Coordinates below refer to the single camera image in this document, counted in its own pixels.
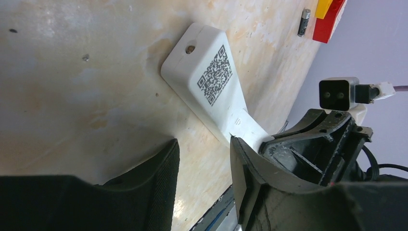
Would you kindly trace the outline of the white battery cover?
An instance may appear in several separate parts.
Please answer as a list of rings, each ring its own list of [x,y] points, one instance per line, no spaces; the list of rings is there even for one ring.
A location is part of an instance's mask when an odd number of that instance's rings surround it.
[[[230,119],[229,134],[241,138],[255,152],[261,145],[275,138],[268,134],[244,109],[234,112]]]

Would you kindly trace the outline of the white remote control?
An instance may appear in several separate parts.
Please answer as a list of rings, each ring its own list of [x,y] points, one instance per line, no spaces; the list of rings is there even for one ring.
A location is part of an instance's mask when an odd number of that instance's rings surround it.
[[[160,72],[212,134],[229,146],[231,116],[239,109],[248,110],[226,33],[191,24]]]

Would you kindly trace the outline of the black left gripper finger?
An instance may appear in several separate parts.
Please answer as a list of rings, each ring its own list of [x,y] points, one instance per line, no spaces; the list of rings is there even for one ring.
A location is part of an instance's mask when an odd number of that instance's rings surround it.
[[[152,158],[107,181],[72,175],[2,176],[3,231],[169,231],[179,172],[172,139]]]

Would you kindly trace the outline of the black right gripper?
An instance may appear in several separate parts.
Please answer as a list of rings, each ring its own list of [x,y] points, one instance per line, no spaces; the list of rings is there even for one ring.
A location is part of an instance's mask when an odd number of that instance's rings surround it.
[[[373,130],[354,125],[348,112],[309,109],[292,128],[263,143],[261,156],[232,137],[232,187],[242,229],[407,230],[407,182],[368,182],[380,176],[365,146],[372,136]],[[370,163],[367,170],[357,163],[361,151]]]

